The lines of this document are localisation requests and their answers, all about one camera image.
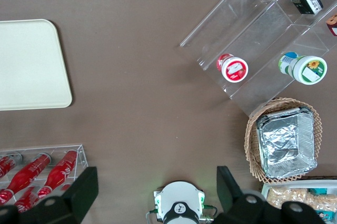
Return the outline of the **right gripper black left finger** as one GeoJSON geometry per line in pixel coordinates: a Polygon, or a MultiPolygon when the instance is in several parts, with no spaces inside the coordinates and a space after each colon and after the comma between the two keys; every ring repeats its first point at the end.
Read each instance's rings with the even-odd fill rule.
{"type": "Polygon", "coordinates": [[[87,167],[62,195],[47,197],[26,212],[1,206],[1,223],[81,223],[98,192],[97,168],[87,167]]]}

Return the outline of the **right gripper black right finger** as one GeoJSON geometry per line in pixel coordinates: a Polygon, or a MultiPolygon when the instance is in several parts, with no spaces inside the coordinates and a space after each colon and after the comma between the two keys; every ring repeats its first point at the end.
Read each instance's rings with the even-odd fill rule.
{"type": "Polygon", "coordinates": [[[287,201],[278,209],[256,191],[244,193],[227,166],[216,168],[216,189],[223,212],[213,223],[324,223],[302,202],[287,201]]]}

